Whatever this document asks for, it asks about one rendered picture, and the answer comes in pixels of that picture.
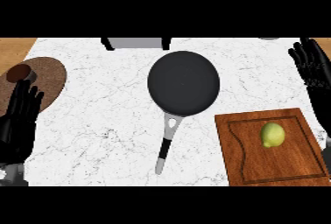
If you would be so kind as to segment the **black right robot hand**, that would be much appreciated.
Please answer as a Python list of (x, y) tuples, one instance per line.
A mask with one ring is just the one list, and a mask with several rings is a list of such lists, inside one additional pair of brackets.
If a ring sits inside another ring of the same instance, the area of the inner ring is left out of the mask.
[(288, 54), (304, 81), (316, 120), (331, 137), (331, 59), (312, 38), (300, 38)]

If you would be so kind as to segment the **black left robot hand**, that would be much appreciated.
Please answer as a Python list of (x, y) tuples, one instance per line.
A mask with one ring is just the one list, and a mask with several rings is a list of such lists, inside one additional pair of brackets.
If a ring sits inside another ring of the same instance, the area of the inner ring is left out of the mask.
[(0, 164), (20, 164), (34, 149), (37, 115), (44, 93), (29, 81), (14, 84), (7, 110), (0, 116)]

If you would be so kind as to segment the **yellow-green lemon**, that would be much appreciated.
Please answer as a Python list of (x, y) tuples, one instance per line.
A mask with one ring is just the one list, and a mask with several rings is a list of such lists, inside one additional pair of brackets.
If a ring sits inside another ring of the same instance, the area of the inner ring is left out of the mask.
[(285, 141), (285, 130), (282, 126), (275, 122), (269, 122), (261, 127), (260, 138), (264, 148), (279, 146)]

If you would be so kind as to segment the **dark grey frying pan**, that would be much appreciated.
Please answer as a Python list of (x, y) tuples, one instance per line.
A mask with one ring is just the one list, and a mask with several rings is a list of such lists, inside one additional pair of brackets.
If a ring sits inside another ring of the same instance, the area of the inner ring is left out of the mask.
[(161, 175), (181, 119), (199, 114), (220, 93), (220, 77), (213, 63), (196, 52), (170, 52), (150, 67), (147, 90), (164, 112), (164, 135), (155, 164), (155, 173)]

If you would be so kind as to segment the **brown wooden cutting board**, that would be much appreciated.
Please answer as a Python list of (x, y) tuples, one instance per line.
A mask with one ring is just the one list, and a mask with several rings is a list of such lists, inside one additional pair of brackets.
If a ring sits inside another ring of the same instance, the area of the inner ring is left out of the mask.
[[(320, 147), (298, 108), (214, 117), (230, 186), (331, 186)], [(267, 123), (283, 127), (283, 143), (263, 147)]]

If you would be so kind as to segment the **dark brown cup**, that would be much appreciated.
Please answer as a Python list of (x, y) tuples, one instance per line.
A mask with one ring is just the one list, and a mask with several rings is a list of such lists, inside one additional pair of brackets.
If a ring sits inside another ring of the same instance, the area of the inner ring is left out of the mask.
[(10, 83), (16, 83), (19, 80), (29, 80), (34, 82), (37, 80), (37, 73), (26, 64), (19, 64), (13, 66), (6, 73), (6, 80)]

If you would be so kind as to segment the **brown round placemat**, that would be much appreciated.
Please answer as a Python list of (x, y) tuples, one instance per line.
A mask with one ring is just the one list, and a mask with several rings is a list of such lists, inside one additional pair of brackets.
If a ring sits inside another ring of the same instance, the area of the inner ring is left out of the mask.
[[(44, 110), (59, 97), (66, 83), (68, 72), (60, 61), (50, 57), (35, 57), (23, 61), (35, 72), (35, 81), (31, 83), (44, 92), (40, 110)], [(6, 114), (7, 103), (16, 84), (6, 80), (6, 73), (0, 75), (0, 116)]]

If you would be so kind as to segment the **grey appliance with black legs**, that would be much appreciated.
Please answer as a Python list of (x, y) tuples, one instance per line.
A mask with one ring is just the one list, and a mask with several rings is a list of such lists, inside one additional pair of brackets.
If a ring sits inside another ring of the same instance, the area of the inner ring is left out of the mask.
[(159, 48), (168, 50), (171, 38), (102, 38), (100, 43), (109, 51), (121, 48)]

